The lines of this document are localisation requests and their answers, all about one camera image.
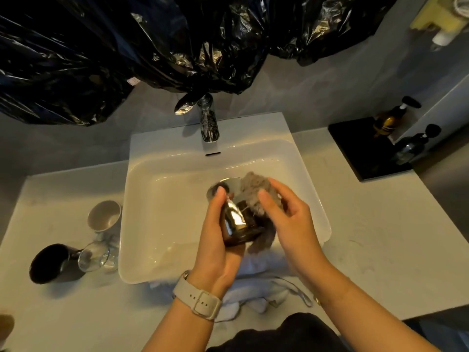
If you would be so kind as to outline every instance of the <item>countertop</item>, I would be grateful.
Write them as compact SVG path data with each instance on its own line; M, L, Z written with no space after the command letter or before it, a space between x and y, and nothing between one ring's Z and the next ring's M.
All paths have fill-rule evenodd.
M469 244L414 172L360 183L327 129L293 134L332 227L324 251L342 272L400 319L469 303ZM139 351L170 298L118 273L77 282L33 284L28 267L51 243L81 248L99 201L122 202L127 162L27 178L0 246L0 312L16 320L3 346L22 351ZM259 315L249 308L215 325L210 345L243 329L272 329L314 305L289 296Z

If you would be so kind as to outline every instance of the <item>clear glass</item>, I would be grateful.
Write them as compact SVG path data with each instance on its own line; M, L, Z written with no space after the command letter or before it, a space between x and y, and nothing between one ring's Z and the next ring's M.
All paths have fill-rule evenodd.
M94 241L87 245L78 257L78 267L83 272L94 272L104 267L116 270L119 250L104 241Z

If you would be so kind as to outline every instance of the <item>white sink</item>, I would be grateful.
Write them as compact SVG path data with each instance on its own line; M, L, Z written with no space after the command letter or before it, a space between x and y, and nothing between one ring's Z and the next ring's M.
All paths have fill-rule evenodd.
M124 282L174 281L190 269L208 188L249 171L290 186L309 204L320 243L331 236L281 112L219 121L219 130L216 143L202 141L199 125L132 136L120 233ZM271 251L283 254L277 238Z

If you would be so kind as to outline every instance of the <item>faucet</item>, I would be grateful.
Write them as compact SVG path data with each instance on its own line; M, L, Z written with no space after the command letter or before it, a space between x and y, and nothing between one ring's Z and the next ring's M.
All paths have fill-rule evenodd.
M174 108L176 115L184 115L195 105L200 107L200 132L205 142L216 142L220 137L218 132L217 118L212 109L213 97L205 91L191 91L178 101Z

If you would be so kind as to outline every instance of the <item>black tray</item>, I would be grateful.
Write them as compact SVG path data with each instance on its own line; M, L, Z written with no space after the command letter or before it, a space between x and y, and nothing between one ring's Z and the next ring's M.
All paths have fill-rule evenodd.
M359 181L388 176L412 169L409 163L397 165L389 161L394 145L389 138L374 138L373 117L340 122L328 129Z

